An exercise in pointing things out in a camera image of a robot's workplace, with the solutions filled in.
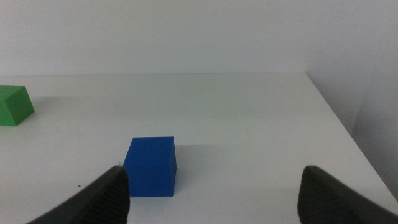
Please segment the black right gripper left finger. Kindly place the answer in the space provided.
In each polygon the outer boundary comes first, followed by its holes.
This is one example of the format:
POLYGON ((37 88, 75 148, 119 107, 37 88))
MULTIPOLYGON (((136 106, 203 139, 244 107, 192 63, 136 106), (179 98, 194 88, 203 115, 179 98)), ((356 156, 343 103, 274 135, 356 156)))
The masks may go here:
POLYGON ((129 208, 127 172, 123 166, 113 166, 83 190, 31 222, 124 224, 129 208))

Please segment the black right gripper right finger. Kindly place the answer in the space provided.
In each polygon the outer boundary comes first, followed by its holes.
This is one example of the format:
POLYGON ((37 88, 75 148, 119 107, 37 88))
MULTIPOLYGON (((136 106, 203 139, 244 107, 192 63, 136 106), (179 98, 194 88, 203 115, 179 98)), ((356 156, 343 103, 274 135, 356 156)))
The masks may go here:
POLYGON ((302 172, 297 211, 301 223, 397 224, 397 215, 317 166, 302 172))

